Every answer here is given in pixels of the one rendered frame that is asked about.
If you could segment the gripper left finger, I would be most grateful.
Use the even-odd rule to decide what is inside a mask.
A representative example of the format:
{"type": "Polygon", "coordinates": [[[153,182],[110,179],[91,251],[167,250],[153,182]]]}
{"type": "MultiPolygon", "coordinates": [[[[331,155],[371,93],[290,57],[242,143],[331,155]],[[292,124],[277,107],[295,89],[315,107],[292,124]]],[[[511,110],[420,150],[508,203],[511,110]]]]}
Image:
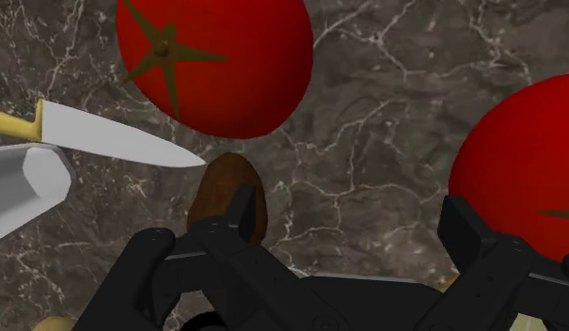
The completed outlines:
{"type": "Polygon", "coordinates": [[[227,331],[349,331],[349,324],[302,279],[259,245],[256,191],[243,184],[227,212],[169,229],[137,232],[72,331],[162,331],[177,295],[211,291],[227,331]]]}

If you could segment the large red tomato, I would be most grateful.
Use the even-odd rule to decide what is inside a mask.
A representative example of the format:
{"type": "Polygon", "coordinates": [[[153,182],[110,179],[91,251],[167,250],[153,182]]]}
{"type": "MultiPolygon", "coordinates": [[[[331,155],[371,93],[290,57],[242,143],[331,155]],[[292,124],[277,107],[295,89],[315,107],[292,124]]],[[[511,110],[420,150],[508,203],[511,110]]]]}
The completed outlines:
{"type": "Polygon", "coordinates": [[[311,77],[303,0],[118,0],[117,36],[129,80],[204,134],[271,133],[311,77]]]}

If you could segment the yellow rounded object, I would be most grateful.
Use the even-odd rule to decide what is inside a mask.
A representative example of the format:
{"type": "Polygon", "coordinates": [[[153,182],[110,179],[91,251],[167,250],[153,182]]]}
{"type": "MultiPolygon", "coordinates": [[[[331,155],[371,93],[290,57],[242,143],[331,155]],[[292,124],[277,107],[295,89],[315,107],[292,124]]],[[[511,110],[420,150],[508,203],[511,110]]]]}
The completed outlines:
{"type": "Polygon", "coordinates": [[[31,331],[72,331],[74,320],[67,317],[50,316],[39,322],[31,331]]]}

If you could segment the grey angular metal object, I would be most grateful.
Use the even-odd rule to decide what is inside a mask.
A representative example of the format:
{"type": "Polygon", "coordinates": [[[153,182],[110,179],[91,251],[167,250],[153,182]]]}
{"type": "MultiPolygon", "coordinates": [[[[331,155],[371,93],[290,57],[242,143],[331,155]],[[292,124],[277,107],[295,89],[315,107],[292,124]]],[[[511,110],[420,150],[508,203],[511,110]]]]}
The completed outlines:
{"type": "Polygon", "coordinates": [[[56,146],[0,147],[0,240],[63,202],[74,181],[74,169],[56,146]]]}

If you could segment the brown egg-shaped potato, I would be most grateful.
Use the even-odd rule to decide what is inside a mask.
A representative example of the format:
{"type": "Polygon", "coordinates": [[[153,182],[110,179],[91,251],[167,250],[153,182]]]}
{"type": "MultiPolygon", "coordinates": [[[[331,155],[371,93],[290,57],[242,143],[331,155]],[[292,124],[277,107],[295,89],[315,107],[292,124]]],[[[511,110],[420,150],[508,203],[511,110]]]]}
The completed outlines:
{"type": "Polygon", "coordinates": [[[242,183],[256,189],[256,224],[249,242],[260,244],[268,225],[263,183],[254,166],[243,155],[233,152],[218,156],[206,167],[187,215],[186,230],[205,217],[224,215],[242,183]]]}

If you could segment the yellow handled kitchen knife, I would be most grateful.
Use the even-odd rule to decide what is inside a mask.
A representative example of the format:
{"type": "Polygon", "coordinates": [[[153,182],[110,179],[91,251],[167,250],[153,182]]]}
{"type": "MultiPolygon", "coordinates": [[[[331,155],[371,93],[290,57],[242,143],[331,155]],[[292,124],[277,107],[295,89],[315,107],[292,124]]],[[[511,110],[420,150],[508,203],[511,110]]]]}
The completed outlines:
{"type": "Polygon", "coordinates": [[[158,136],[45,100],[38,100],[32,121],[0,111],[0,134],[153,166],[206,164],[192,151],[158,136]]]}

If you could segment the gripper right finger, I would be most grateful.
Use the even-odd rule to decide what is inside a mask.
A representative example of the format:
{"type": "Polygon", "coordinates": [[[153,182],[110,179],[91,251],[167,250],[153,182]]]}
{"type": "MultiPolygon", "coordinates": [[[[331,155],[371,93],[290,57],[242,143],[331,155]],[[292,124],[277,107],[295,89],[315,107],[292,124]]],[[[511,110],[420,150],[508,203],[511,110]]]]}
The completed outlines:
{"type": "Polygon", "coordinates": [[[555,262],[491,230],[463,197],[444,197],[437,234],[459,276],[416,331],[507,331],[520,313],[569,331],[569,254],[555,262]]]}

